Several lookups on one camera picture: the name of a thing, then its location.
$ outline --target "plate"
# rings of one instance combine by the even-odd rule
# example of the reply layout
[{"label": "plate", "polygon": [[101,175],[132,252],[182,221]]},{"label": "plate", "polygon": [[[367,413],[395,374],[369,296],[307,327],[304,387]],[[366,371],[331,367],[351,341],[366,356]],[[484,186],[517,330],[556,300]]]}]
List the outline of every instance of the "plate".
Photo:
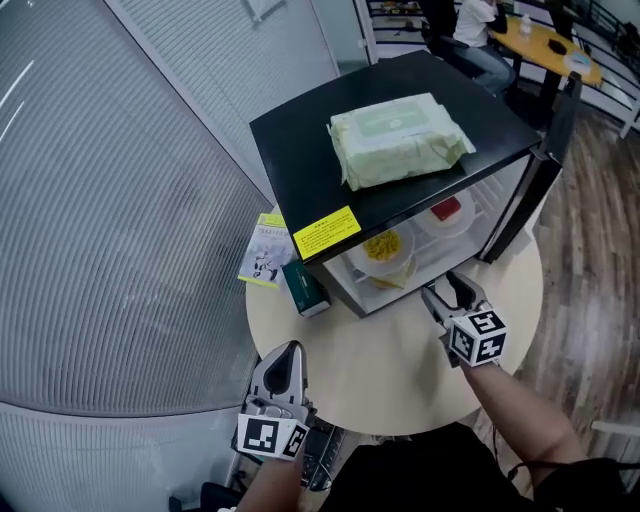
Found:
[{"label": "plate", "polygon": [[372,260],[367,256],[362,244],[347,251],[347,257],[360,272],[371,277],[383,277],[387,274],[397,272],[409,260],[413,254],[413,231],[407,222],[398,224],[391,228],[398,233],[402,246],[400,250],[387,261]]},{"label": "plate", "polygon": [[441,221],[428,208],[414,217],[418,226],[435,238],[452,238],[469,229],[476,217],[476,204],[468,190],[458,192],[454,197],[460,203],[456,213]]}]

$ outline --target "bottle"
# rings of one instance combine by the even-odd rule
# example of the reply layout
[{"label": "bottle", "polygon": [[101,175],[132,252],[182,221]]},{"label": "bottle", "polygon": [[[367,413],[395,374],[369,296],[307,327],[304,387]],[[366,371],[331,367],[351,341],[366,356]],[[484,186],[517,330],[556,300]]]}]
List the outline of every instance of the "bottle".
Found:
[{"label": "bottle", "polygon": [[531,18],[525,14],[520,21],[520,35],[525,39],[529,39],[531,35]]}]

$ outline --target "green box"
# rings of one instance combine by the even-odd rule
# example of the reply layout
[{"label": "green box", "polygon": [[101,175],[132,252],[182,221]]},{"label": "green box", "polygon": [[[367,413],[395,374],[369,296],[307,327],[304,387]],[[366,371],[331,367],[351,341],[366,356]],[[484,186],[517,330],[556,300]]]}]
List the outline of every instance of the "green box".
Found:
[{"label": "green box", "polygon": [[304,268],[300,260],[282,267],[298,313],[308,318],[331,306],[327,290]]}]

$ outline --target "jeans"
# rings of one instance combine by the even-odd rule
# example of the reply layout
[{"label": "jeans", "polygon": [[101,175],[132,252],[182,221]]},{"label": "jeans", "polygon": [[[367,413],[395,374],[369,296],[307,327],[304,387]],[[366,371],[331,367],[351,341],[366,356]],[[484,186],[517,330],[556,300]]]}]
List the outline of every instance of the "jeans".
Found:
[{"label": "jeans", "polygon": [[454,48],[454,51],[463,59],[484,70],[484,73],[475,77],[473,81],[494,96],[502,93],[516,79],[513,68],[491,46]]}]

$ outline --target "black sleeve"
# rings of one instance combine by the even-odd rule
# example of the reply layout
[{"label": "black sleeve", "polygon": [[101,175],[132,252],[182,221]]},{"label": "black sleeve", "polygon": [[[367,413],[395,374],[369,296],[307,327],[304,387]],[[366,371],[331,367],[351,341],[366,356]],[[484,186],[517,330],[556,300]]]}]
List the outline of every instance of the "black sleeve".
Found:
[{"label": "black sleeve", "polygon": [[536,506],[565,510],[626,510],[628,497],[613,459],[591,459],[556,469],[535,491]]},{"label": "black sleeve", "polygon": [[504,12],[504,6],[502,4],[498,4],[496,6],[498,8],[498,15],[496,19],[487,23],[489,28],[498,34],[506,34],[507,33],[507,15]]}]

